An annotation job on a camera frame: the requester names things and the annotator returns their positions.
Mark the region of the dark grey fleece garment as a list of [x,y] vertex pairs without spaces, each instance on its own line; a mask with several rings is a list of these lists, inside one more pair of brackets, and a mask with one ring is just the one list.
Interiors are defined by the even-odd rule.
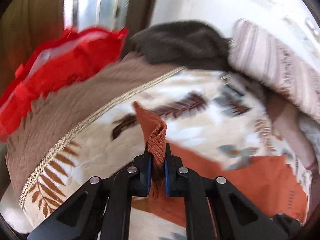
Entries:
[[228,41],[200,21],[153,25],[131,37],[135,51],[150,64],[170,63],[224,72],[232,70],[228,63]]

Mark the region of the light blue quilted pillow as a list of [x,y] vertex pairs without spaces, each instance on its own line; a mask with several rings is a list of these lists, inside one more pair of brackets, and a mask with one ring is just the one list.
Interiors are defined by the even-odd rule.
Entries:
[[298,117],[299,127],[312,145],[316,158],[319,161],[319,123],[307,116],[300,114]]

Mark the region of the orange knitted sweater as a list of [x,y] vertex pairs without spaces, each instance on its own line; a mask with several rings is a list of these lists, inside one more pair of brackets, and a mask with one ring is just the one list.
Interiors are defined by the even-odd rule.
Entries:
[[[149,195],[150,210],[155,215],[185,226],[183,199],[170,199],[164,189],[165,134],[167,126],[156,114],[133,103],[148,151],[153,155],[152,183]],[[237,170],[224,171],[221,165],[199,154],[170,143],[173,155],[199,175],[214,179],[225,177],[268,217],[284,213],[304,223],[308,213],[308,197],[297,182],[285,156],[257,156],[249,165]]]

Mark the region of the brown quilted bedspread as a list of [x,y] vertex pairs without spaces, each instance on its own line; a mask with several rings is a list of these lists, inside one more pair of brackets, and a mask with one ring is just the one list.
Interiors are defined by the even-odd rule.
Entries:
[[50,158],[90,122],[120,100],[180,72],[174,64],[150,64],[135,53],[111,63],[84,82],[39,97],[7,139],[6,163],[20,206]]

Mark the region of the leaf pattern fleece blanket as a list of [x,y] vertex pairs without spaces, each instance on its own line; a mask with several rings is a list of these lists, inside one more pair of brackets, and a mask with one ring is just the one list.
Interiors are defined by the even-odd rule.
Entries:
[[[91,176],[111,176],[142,152],[144,135],[134,102],[161,117],[169,143],[219,163],[224,171],[247,167],[251,157],[285,156],[308,197],[308,216],[311,172],[274,128],[258,97],[263,88],[255,85],[236,95],[220,75],[184,69],[107,107],[37,174],[21,206],[31,225],[38,226]],[[306,219],[293,220],[304,225]]]

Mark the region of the red fabric cloth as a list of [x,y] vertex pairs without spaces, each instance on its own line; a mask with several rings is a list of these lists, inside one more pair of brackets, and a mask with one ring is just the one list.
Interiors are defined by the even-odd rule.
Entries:
[[38,46],[1,95],[1,142],[18,128],[33,101],[85,81],[118,61],[127,35],[126,28],[92,27],[81,32],[68,28],[60,38]]

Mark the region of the pink brown bed sheet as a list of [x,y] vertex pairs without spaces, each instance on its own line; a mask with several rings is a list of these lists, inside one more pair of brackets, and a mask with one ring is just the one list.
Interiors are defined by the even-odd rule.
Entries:
[[312,170],[316,165],[316,154],[298,126],[299,110],[291,102],[274,92],[267,96],[265,106],[276,131],[287,141],[302,165]]

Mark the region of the brown wooden window frame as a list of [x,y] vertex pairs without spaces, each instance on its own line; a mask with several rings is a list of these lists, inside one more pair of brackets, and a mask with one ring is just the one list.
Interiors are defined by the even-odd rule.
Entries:
[[[149,25],[154,3],[129,1],[129,37]],[[40,44],[58,38],[63,30],[63,0],[1,0],[1,91]]]

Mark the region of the striped floral quilted pillow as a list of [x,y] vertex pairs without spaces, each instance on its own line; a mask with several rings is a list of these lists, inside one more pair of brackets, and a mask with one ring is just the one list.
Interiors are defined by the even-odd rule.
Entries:
[[319,121],[319,72],[281,40],[247,20],[233,26],[231,67],[284,96]]

